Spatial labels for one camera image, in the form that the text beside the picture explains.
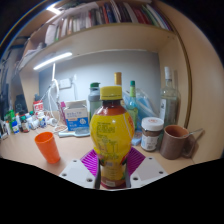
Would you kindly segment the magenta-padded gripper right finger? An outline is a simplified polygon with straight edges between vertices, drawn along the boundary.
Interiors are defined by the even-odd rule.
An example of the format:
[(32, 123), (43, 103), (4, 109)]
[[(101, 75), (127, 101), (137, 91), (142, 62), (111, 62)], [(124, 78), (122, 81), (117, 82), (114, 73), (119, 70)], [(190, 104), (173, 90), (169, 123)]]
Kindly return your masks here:
[(140, 188), (167, 176), (167, 172), (154, 157), (145, 157), (131, 148), (126, 162), (126, 187)]

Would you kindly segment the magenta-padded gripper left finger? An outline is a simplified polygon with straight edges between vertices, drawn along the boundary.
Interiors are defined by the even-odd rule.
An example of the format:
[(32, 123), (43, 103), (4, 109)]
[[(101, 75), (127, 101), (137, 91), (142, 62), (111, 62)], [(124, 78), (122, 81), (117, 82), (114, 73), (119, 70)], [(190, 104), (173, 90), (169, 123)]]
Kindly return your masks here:
[(60, 177), (84, 188), (100, 188), (100, 165), (94, 150), (81, 159), (73, 159), (60, 173)]

